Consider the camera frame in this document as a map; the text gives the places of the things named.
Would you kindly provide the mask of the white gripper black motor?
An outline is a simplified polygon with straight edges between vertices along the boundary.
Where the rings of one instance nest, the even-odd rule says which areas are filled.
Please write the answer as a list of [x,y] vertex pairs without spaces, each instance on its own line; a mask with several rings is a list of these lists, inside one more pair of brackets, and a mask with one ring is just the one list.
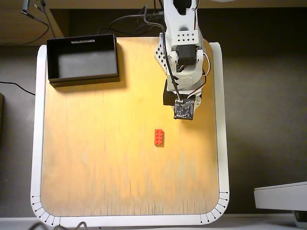
[[167,81],[165,81],[163,91],[163,105],[173,107],[174,113],[194,113],[201,104],[201,95],[181,94],[181,100],[177,98],[177,94],[167,90]]

